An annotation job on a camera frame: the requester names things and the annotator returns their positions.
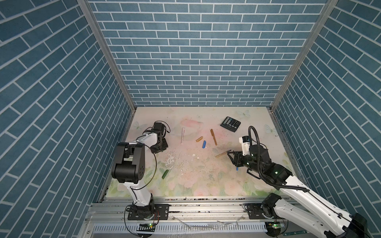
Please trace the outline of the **pink pen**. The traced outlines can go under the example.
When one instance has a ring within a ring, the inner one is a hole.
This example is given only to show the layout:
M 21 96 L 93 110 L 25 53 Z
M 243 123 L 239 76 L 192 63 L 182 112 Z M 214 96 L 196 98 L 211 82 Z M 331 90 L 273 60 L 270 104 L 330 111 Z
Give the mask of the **pink pen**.
M 182 133 L 181 133 L 181 145 L 184 143 L 184 135 L 185 135 L 185 128 L 182 128 Z

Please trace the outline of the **green pen cap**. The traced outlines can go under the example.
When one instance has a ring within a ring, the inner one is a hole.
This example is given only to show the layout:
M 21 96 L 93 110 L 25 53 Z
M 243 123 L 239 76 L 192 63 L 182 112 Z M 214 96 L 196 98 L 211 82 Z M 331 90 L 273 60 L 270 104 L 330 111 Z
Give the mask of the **green pen cap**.
M 166 170 L 166 171 L 164 172 L 164 174 L 162 175 L 162 179 L 165 179 L 165 178 L 166 178 L 168 172 L 169 172 L 169 170 Z

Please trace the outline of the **brown pen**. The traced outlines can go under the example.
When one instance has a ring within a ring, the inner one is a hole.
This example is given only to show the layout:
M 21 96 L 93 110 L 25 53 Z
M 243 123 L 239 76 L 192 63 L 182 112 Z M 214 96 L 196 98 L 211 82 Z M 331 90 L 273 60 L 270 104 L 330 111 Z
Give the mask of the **brown pen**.
M 217 146 L 218 144 L 217 144 L 217 140 L 216 140 L 216 137 L 215 137 L 215 134 L 214 134 L 213 129 L 210 129 L 210 133 L 211 133 L 211 136 L 212 136 L 212 138 L 213 138 L 213 141 L 214 141 L 215 146 Z

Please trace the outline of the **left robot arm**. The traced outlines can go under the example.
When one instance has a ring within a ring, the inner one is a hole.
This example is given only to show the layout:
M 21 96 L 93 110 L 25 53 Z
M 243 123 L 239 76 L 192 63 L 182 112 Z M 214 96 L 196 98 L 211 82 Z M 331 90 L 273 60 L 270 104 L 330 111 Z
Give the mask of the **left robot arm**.
M 141 136 L 130 142 L 120 142 L 115 148 L 115 156 L 111 167 L 112 178 L 125 186 L 133 198 L 126 212 L 128 220 L 161 221 L 168 219 L 169 205 L 156 204 L 147 185 L 153 181 L 151 178 L 144 182 L 146 158 L 152 157 L 155 161 L 153 174 L 157 172 L 156 154 L 168 148 L 165 139 L 171 129 L 164 121 L 155 121 L 153 126 L 147 128 Z

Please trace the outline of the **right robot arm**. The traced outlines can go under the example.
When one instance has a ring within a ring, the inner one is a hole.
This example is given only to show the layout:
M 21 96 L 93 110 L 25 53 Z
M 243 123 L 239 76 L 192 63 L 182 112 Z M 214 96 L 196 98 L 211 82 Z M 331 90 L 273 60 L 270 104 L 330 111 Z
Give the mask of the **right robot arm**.
M 283 218 L 320 238 L 367 238 L 367 219 L 350 214 L 322 198 L 281 164 L 272 162 L 262 145 L 242 144 L 242 151 L 227 153 L 236 167 L 297 201 L 298 208 L 275 193 L 268 195 L 261 209 L 268 219 Z

